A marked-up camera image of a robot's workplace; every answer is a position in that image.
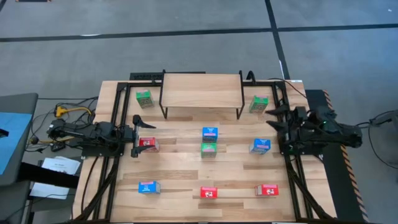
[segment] white paper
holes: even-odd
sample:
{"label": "white paper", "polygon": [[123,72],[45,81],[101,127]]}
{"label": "white paper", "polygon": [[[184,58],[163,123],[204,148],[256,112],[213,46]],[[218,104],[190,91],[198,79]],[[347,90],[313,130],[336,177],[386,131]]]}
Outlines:
{"label": "white paper", "polygon": [[[75,175],[79,166],[79,161],[75,161],[73,159],[68,159],[61,156],[57,156],[54,159],[45,158],[42,165],[43,168],[58,172],[64,172],[70,175]],[[50,184],[35,183],[33,185],[32,191],[30,192],[30,196],[66,199],[68,192],[69,188],[66,187],[57,187]]]}

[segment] yellow cable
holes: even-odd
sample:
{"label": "yellow cable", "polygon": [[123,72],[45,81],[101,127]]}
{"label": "yellow cable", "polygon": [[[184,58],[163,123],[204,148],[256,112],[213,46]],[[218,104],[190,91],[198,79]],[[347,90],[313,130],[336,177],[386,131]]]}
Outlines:
{"label": "yellow cable", "polygon": [[91,115],[91,111],[90,111],[88,108],[85,108],[85,107],[67,109],[68,112],[70,112],[70,111],[76,111],[76,110],[87,110],[88,114]]}
{"label": "yellow cable", "polygon": [[64,141],[69,141],[71,139],[73,139],[75,137],[67,137],[67,138],[63,138],[63,139],[59,139],[59,140],[40,140],[39,143],[55,143],[55,142],[64,142]]}

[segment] orange striped tape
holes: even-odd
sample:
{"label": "orange striped tape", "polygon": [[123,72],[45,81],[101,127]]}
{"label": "orange striped tape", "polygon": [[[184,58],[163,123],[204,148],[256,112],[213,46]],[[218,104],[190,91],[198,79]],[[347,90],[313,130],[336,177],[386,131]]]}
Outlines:
{"label": "orange striped tape", "polygon": [[[323,92],[325,94],[326,102],[328,103],[329,109],[332,110],[333,107],[331,105],[329,94],[325,90]],[[356,200],[358,201],[359,209],[362,211],[363,220],[365,222],[369,222],[368,213],[366,212],[364,203],[362,201],[362,196],[361,196],[361,193],[359,192],[358,185],[356,183],[356,179],[355,179],[355,176],[354,176],[353,168],[351,166],[351,163],[349,162],[347,149],[346,149],[346,147],[344,145],[341,145],[340,148],[341,148],[341,153],[343,154],[343,157],[344,157],[344,162],[346,164],[348,175],[349,175],[349,177],[351,179],[351,184],[352,184],[352,186],[354,188],[354,193],[356,194]]]}

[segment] wooden table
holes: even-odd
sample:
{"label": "wooden table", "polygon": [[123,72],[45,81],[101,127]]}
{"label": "wooden table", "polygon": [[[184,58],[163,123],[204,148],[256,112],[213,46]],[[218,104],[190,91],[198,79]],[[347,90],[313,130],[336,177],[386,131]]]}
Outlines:
{"label": "wooden table", "polygon": [[[303,83],[292,83],[302,93]],[[117,81],[105,81],[96,109],[95,121],[110,121]],[[266,120],[276,118],[267,114],[251,114],[243,110],[240,120],[235,111],[227,108],[173,108],[167,120],[160,110],[160,88],[132,88],[131,91],[149,89],[155,107],[141,109],[131,94],[127,124],[139,114],[157,129],[140,129],[141,137],[154,136],[160,144],[159,153],[143,152],[131,158],[131,144],[126,146],[120,159],[111,222],[253,222],[292,221],[294,211],[290,196],[284,158],[279,154],[276,132]],[[244,87],[245,100],[250,103],[254,95],[269,96],[268,110],[274,109],[270,87]],[[287,85],[290,107],[307,106],[307,100]],[[215,158],[200,157],[201,129],[218,127],[218,147]],[[271,139],[271,150],[264,155],[249,154],[249,144],[254,138]],[[302,156],[309,191],[317,202],[332,216],[336,216],[323,164],[314,156]],[[94,158],[83,163],[76,192],[73,214],[80,214],[81,196],[88,171]],[[94,196],[100,178],[102,158],[98,159],[84,206]],[[158,180],[162,185],[160,195],[143,195],[137,192],[139,181]],[[257,198],[254,186],[278,184],[280,195]],[[217,187],[218,199],[200,199],[200,187]],[[302,195],[298,191],[300,210],[305,216]],[[104,217],[106,197],[101,204],[100,217]]]}

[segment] black floor stripe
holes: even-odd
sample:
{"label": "black floor stripe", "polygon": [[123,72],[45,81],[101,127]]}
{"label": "black floor stripe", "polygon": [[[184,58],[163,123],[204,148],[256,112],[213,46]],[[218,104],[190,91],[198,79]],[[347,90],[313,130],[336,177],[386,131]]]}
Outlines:
{"label": "black floor stripe", "polygon": [[398,28],[398,24],[374,24],[351,26],[315,26],[315,27],[280,27],[279,32],[325,31],[325,30],[358,30],[358,29],[387,29]]}
{"label": "black floor stripe", "polygon": [[266,2],[266,6],[267,6],[269,22],[271,23],[272,34],[274,35],[276,51],[278,53],[279,62],[282,67],[283,76],[284,76],[284,79],[290,80],[289,71],[287,70],[285,53],[282,48],[282,43],[280,42],[279,33],[278,33],[275,16],[274,16],[274,11],[272,10],[272,6],[271,6],[271,0],[265,0],[265,2]]}
{"label": "black floor stripe", "polygon": [[1,12],[1,9],[4,7],[4,5],[6,4],[6,1],[7,0],[1,0],[1,2],[0,2],[0,12]]}
{"label": "black floor stripe", "polygon": [[99,35],[63,35],[49,37],[10,37],[0,38],[0,42],[30,42],[51,40],[91,40],[91,39],[114,39],[133,37],[165,37],[180,35],[207,35],[207,34],[250,34],[260,32],[271,32],[271,28],[237,28],[237,29],[212,29],[212,30],[185,30],[164,32],[139,32],[124,34],[99,34]]}

